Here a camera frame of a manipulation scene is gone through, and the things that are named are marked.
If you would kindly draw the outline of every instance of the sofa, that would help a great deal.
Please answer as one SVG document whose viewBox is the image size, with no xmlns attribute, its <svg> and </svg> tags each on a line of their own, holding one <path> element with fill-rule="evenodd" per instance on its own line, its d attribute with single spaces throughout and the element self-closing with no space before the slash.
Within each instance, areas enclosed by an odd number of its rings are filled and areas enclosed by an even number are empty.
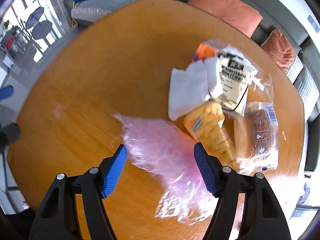
<svg viewBox="0 0 320 240">
<path fill-rule="evenodd" d="M 301 71 L 297 80 L 305 80 L 302 90 L 310 89 L 308 79 L 313 79 L 320 90 L 320 53 L 299 20 L 279 0 L 241 0 L 260 12 L 262 20 L 251 39 L 259 46 L 269 34 L 278 28 L 293 46 L 298 57 L 311 76 Z M 71 10 L 73 0 L 65 0 L 65 6 Z M 318 167 L 320 152 L 320 99 L 312 106 L 312 114 L 305 122 L 304 146 L 299 172 L 311 173 Z"/>
</svg>

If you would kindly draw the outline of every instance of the metal screw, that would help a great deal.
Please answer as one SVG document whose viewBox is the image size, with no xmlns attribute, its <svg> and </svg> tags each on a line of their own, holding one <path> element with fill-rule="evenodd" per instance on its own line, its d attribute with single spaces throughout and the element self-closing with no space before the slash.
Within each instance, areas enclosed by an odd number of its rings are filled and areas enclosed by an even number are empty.
<svg viewBox="0 0 320 240">
<path fill-rule="evenodd" d="M 64 178 L 64 174 L 63 173 L 60 173 L 57 175 L 57 179 L 63 179 Z"/>
<path fill-rule="evenodd" d="M 223 170 L 223 172 L 225 172 L 225 173 L 230 173 L 230 172 L 231 172 L 231 168 L 228 167 L 228 166 L 224 166 L 224 167 L 222 168 L 222 170 Z"/>
<path fill-rule="evenodd" d="M 258 179 L 263 179 L 264 178 L 263 174 L 260 173 L 260 172 L 256 173 L 256 176 L 257 176 Z"/>
<path fill-rule="evenodd" d="M 94 167 L 94 168 L 91 168 L 89 172 L 91 174 L 96 174 L 98 172 L 98 170 L 99 170 L 98 168 Z"/>
</svg>

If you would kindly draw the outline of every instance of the pink plastic bag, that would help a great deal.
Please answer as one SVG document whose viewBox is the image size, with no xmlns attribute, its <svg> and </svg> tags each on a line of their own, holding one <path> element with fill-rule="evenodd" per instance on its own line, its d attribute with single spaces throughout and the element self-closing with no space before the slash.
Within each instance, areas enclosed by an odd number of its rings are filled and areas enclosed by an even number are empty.
<svg viewBox="0 0 320 240">
<path fill-rule="evenodd" d="M 124 144 L 132 164 L 161 177 L 166 188 L 155 217 L 177 216 L 192 225 L 214 213 L 217 204 L 205 187 L 193 147 L 196 143 L 173 123 L 115 115 L 123 124 Z"/>
</svg>

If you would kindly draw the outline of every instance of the gray floor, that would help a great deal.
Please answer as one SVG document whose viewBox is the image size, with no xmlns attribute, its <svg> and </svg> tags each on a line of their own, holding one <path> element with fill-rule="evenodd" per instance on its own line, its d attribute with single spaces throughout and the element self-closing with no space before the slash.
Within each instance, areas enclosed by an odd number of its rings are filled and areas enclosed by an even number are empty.
<svg viewBox="0 0 320 240">
<path fill-rule="evenodd" d="M 61 39 L 56 40 L 49 49 L 44 52 L 43 57 L 37 63 L 33 60 L 25 61 L 19 60 L 19 57 L 16 58 L 15 65 L 12 67 L 12 70 L 9 71 L 9 74 L 2 84 L 2 86 L 12 85 L 14 88 L 13 96 L 0 102 L 0 124 L 2 127 L 5 127 L 11 122 L 15 122 L 30 90 L 40 75 L 57 57 L 60 51 L 76 38 L 81 31 L 81 29 L 74 29 L 65 33 Z M 6 167 L 8 186 L 17 186 L 8 163 L 6 163 Z M 21 192 L 15 190 L 10 191 L 9 194 L 6 195 L 4 191 L 4 169 L 2 158 L 0 158 L 0 206 L 7 214 L 23 211 L 26 204 L 24 203 L 25 199 Z"/>
</svg>

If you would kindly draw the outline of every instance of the orange cushion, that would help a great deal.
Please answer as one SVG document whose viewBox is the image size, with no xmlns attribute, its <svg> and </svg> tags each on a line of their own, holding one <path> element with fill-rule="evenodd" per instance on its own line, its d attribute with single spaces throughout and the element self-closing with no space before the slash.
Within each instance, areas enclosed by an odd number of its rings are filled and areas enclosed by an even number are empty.
<svg viewBox="0 0 320 240">
<path fill-rule="evenodd" d="M 279 29 L 274 29 L 261 48 L 269 54 L 279 68 L 286 73 L 296 57 L 296 52 Z"/>
<path fill-rule="evenodd" d="M 188 5 L 213 14 L 248 37 L 252 36 L 262 20 L 257 10 L 240 0 L 189 0 Z"/>
</svg>

